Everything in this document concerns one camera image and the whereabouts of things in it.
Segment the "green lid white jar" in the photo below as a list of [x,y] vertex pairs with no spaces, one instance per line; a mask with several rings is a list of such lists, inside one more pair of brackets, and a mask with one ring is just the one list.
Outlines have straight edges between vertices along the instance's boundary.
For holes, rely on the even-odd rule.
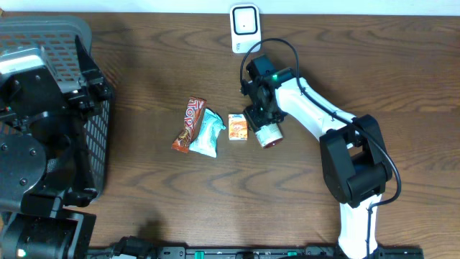
[[280,128],[276,123],[260,127],[255,135],[262,148],[270,148],[283,140]]

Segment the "orange Kleenex tissue pack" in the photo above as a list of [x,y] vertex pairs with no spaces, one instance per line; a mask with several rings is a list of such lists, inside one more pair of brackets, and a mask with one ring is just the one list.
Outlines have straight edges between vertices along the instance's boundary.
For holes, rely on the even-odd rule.
[[229,115],[229,139],[243,140],[248,138],[248,124],[243,114]]

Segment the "teal white wipes packet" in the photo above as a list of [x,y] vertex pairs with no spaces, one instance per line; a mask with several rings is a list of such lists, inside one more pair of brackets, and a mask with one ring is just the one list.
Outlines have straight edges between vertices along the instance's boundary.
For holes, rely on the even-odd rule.
[[220,131],[226,129],[222,118],[210,109],[205,110],[197,138],[190,144],[193,152],[216,158],[217,139]]

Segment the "red white snack packet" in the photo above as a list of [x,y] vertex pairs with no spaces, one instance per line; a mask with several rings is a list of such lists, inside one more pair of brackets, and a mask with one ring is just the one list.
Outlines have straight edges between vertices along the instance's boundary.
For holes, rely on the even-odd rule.
[[195,135],[198,120],[206,106],[206,100],[191,96],[185,110],[184,127],[172,144],[172,149],[188,153]]

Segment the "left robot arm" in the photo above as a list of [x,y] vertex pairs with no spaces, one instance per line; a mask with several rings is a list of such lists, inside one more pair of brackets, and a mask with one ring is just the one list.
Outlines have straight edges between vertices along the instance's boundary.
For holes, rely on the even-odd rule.
[[113,96],[111,85],[74,39],[81,77],[56,80],[42,47],[1,56],[1,256],[85,258],[97,196],[84,127]]

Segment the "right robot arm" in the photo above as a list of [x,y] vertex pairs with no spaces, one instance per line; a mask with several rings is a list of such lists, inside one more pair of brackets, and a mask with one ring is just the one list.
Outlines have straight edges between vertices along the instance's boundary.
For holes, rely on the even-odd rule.
[[316,93],[292,68],[278,70],[266,55],[242,61],[241,93],[252,103],[244,109],[249,127],[263,148],[282,141],[278,124],[290,115],[319,142],[323,179],[340,206],[338,245],[348,258],[377,250],[377,203],[392,178],[377,120],[344,112]]

